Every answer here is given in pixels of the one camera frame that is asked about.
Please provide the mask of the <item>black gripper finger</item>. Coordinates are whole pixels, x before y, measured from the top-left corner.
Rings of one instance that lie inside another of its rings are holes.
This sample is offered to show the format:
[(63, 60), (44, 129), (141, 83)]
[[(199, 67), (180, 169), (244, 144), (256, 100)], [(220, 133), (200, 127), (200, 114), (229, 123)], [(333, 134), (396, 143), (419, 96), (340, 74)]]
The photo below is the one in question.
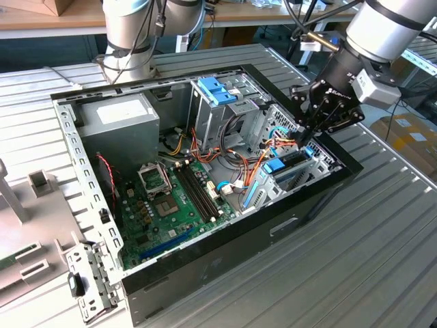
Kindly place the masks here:
[(334, 133), (365, 119), (362, 111), (349, 111), (338, 116), (332, 113), (326, 117), (318, 117), (310, 122), (305, 129), (305, 145), (307, 145), (317, 133)]
[(307, 137), (307, 121), (308, 121), (308, 97), (309, 86), (308, 85), (293, 85), (290, 88), (290, 99), (294, 104), (294, 121), (298, 125), (296, 132), (293, 134), (299, 148), (306, 144), (305, 138)]

